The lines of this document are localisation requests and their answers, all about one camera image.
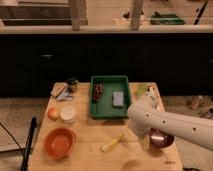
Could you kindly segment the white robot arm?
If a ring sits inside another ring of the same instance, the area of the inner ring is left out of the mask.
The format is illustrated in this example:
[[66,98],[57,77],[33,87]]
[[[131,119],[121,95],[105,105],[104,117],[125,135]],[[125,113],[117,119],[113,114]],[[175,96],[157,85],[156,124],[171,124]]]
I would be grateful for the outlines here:
[[138,138],[154,128],[213,151],[213,120],[160,111],[147,97],[132,103],[127,114],[129,128]]

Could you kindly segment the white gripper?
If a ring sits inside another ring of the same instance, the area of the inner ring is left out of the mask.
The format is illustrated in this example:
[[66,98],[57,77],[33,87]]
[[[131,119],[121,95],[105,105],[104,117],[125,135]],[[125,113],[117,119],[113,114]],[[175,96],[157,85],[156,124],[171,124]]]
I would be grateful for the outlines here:
[[144,150],[148,150],[150,148],[150,136],[147,133],[149,132],[150,126],[144,120],[130,119],[128,128],[137,137],[142,137],[139,139],[139,143]]

